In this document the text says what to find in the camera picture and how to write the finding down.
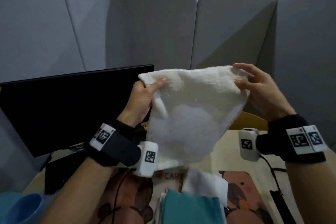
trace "black monitor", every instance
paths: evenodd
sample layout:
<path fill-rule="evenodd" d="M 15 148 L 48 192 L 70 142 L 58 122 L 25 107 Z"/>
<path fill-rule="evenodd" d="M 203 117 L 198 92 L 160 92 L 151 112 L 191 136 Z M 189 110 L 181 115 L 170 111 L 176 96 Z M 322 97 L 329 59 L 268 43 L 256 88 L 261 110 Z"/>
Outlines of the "black monitor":
<path fill-rule="evenodd" d="M 1 83 L 0 107 L 34 157 L 89 141 L 153 65 Z"/>

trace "hand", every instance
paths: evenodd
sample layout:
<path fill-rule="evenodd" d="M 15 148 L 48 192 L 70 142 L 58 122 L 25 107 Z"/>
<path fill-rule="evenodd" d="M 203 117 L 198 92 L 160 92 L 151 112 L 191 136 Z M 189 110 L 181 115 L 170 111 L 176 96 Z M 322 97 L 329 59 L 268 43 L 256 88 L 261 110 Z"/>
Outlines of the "hand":
<path fill-rule="evenodd" d="M 145 88 L 142 81 L 137 81 L 133 85 L 126 107 L 117 120 L 131 127 L 138 125 L 144 120 L 152 106 L 154 92 L 164 86 L 165 83 L 166 79 L 159 79 L 151 86 Z"/>
<path fill-rule="evenodd" d="M 236 80 L 234 83 L 240 90 L 250 91 L 250 102 L 269 121 L 296 114 L 269 74 L 252 64 L 236 63 L 233 67 L 253 75 L 248 80 Z"/>

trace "yellow chair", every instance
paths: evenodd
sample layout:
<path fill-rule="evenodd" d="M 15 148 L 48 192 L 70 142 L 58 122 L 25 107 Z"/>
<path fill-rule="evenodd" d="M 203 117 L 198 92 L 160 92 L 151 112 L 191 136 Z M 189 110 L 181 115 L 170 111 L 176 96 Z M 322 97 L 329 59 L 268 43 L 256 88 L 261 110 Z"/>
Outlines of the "yellow chair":
<path fill-rule="evenodd" d="M 243 128 L 256 128 L 258 130 L 268 131 L 268 123 L 266 120 L 250 114 L 248 112 L 241 112 L 238 118 L 233 122 L 229 129 L 241 130 Z"/>

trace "desk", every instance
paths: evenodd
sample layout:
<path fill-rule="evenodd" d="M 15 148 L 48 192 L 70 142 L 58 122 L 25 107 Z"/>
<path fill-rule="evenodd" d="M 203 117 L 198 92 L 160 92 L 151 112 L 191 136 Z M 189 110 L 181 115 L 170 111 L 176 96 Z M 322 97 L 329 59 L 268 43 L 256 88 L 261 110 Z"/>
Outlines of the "desk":
<path fill-rule="evenodd" d="M 54 152 L 52 160 L 56 160 L 70 154 L 69 150 L 61 150 Z M 325 152 L 327 162 L 331 167 L 333 173 L 336 175 L 336 154 L 329 150 Z M 285 168 L 284 161 L 277 156 L 267 155 L 267 160 L 272 167 Z M 200 170 L 209 173 L 218 174 L 219 170 L 225 171 L 246 171 L 252 177 L 269 213 L 275 224 L 283 224 L 282 218 L 272 200 L 270 190 L 276 190 L 276 184 L 270 169 L 263 159 L 258 162 L 249 162 L 241 158 L 238 141 L 238 130 L 228 130 L 222 138 L 216 143 L 213 152 L 206 156 L 200 163 L 193 163 L 191 167 L 199 168 Z M 293 195 L 290 190 L 289 180 L 286 173 L 277 173 L 278 182 L 281 191 L 285 195 L 285 201 L 288 208 L 292 212 L 297 224 L 302 223 L 302 218 L 298 213 L 294 203 Z M 44 191 L 44 177 L 45 171 L 41 171 L 28 187 L 24 193 L 43 192 Z"/>

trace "white cloth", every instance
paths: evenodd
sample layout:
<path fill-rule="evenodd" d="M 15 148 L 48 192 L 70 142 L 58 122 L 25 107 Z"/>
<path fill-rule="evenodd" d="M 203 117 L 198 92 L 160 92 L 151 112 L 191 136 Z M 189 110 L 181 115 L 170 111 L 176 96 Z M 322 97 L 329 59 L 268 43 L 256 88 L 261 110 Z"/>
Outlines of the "white cloth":
<path fill-rule="evenodd" d="M 188 168 L 183 180 L 182 192 L 206 197 L 218 197 L 224 207 L 228 207 L 228 181 L 195 168 Z"/>
<path fill-rule="evenodd" d="M 199 162 L 212 152 L 247 101 L 248 92 L 234 84 L 246 76 L 232 66 L 139 75 L 146 86 L 167 79 L 154 94 L 147 132 L 159 146 L 157 170 Z"/>

